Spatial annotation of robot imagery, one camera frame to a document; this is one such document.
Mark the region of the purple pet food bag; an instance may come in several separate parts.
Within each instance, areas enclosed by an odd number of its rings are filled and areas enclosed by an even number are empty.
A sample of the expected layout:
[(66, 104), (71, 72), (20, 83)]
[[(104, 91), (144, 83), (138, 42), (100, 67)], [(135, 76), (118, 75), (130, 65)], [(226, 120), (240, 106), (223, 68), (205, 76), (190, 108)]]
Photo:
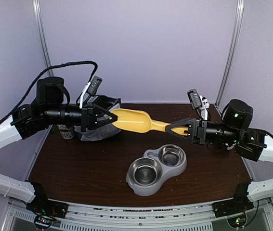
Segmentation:
[[(94, 103), (108, 111), (121, 108), (121, 98), (112, 98), (105, 95), (96, 95), (89, 99), (88, 102)], [(116, 128), (113, 124), (107, 124), (95, 130), (89, 130), (87, 128), (85, 132), (81, 132), (80, 126), (74, 126), (74, 131), (80, 141), (101, 141), (121, 132), (121, 130)]]

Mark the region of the yellow plastic scoop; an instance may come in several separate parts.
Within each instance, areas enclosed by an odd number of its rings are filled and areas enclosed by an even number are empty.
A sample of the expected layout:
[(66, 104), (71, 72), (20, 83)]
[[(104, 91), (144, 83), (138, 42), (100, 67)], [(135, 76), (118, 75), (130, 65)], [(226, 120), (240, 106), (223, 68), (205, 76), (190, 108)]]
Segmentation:
[(171, 123), (153, 120), (145, 111), (131, 110), (131, 109), (114, 109), (111, 111), (117, 116), (117, 121), (112, 124), (121, 130), (147, 133), (151, 130), (166, 132), (166, 126)]

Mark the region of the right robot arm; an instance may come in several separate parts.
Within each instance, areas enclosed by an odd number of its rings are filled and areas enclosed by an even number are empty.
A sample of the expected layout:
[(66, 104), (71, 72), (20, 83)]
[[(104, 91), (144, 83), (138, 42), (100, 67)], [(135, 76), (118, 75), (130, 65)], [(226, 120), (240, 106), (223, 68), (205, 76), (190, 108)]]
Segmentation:
[[(232, 99), (224, 108), (222, 122), (187, 118), (173, 122), (165, 131), (189, 144), (234, 146), (234, 151), (252, 161), (273, 162), (273, 135), (265, 130), (250, 128), (253, 108), (245, 102)], [(240, 212), (247, 202), (273, 197), (273, 178), (238, 184), (234, 198), (229, 201), (232, 212)]]

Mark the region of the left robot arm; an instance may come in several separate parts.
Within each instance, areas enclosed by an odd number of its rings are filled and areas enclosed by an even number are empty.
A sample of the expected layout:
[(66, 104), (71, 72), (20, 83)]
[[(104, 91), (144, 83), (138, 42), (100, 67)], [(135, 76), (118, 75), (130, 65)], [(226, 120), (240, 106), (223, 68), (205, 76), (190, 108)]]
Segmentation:
[(102, 79), (94, 77), (85, 87), (89, 99), (79, 104), (63, 103), (69, 99), (61, 77), (47, 77), (37, 82), (37, 95), (32, 104), (24, 104), (13, 110), (0, 122), (0, 149), (47, 129), (51, 125), (76, 128), (81, 135), (95, 135), (90, 141), (99, 141), (116, 134), (112, 125), (117, 116), (111, 111), (121, 107), (120, 98), (96, 95)]

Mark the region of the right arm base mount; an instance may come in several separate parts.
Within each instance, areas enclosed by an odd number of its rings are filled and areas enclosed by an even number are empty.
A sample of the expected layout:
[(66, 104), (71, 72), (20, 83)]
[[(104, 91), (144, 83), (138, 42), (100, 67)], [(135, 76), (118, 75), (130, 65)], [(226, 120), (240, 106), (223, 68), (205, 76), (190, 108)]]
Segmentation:
[(247, 211), (253, 209), (254, 204), (230, 199), (215, 202), (212, 204), (212, 208), (216, 218), (226, 217), (228, 225), (238, 230), (247, 225)]

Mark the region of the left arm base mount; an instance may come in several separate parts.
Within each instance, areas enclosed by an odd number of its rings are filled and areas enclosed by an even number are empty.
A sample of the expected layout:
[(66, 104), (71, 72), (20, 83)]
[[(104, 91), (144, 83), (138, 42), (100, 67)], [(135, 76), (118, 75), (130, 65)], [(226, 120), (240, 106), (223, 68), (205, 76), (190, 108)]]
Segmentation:
[(34, 225), (39, 231), (45, 231), (52, 225), (59, 222), (59, 218), (65, 218), (68, 211), (68, 204), (57, 201), (48, 201), (46, 203), (25, 203), (26, 209), (31, 211), (34, 217)]

